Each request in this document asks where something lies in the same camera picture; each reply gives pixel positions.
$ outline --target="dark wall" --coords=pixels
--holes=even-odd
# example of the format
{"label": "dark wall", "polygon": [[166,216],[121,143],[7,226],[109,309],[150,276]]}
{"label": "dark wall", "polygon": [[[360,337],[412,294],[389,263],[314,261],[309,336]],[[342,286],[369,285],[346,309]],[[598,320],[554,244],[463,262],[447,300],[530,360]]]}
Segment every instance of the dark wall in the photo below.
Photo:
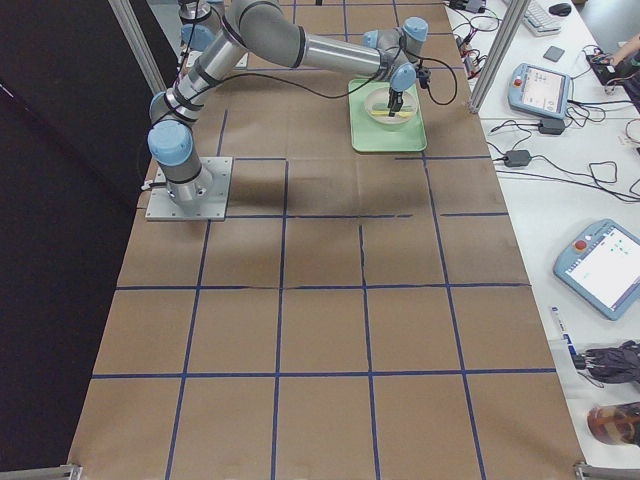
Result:
{"label": "dark wall", "polygon": [[[133,1],[165,80],[175,55]],[[152,96],[106,0],[0,2],[0,471],[67,454],[139,192]],[[146,147],[140,169],[148,164]]]}

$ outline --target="power adapter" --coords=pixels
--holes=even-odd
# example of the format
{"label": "power adapter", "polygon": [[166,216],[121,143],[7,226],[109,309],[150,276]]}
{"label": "power adapter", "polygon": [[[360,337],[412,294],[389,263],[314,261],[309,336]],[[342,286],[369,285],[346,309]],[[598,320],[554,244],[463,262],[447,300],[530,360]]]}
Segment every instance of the power adapter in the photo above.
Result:
{"label": "power adapter", "polygon": [[559,118],[542,118],[538,131],[546,135],[560,135],[565,128],[564,122]]}
{"label": "power adapter", "polygon": [[509,168],[526,167],[531,162],[531,154],[529,150],[509,150],[503,160]]}

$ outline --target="red emergency stop button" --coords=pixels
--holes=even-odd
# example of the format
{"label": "red emergency stop button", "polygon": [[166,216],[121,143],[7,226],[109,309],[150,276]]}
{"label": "red emergency stop button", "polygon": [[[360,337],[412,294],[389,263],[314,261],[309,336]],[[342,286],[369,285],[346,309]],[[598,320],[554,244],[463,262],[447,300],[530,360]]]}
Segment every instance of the red emergency stop button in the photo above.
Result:
{"label": "red emergency stop button", "polygon": [[587,248],[587,242],[585,242],[584,240],[576,240],[576,242],[573,244],[573,248],[575,248],[576,251],[581,252]]}

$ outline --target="pen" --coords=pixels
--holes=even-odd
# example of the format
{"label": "pen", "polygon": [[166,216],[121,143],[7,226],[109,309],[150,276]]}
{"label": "pen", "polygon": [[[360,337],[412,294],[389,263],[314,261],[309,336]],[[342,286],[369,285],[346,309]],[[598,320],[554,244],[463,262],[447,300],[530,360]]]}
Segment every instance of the pen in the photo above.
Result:
{"label": "pen", "polygon": [[554,318],[558,327],[560,327],[560,333],[562,334],[562,338],[567,342],[567,347],[569,348],[569,353],[571,355],[577,355],[576,349],[573,346],[573,342],[571,341],[571,337],[569,336],[569,332],[567,331],[567,327],[564,326],[562,319],[560,318],[560,309],[558,307],[551,307],[551,316]]}

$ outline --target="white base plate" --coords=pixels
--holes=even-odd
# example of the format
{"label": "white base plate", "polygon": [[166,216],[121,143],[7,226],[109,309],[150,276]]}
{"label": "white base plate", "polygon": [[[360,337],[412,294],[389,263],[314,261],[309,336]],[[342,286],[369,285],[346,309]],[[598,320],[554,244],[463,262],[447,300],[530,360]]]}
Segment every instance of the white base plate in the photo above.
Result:
{"label": "white base plate", "polygon": [[[192,208],[186,209],[175,203],[165,187],[156,187],[151,191],[147,206],[147,220],[155,221],[184,221],[184,220],[216,220],[222,221],[227,213],[229,200],[229,186],[231,184],[232,157],[200,157],[202,167],[213,175],[213,185],[209,195]],[[154,182],[165,182],[162,169]]]}

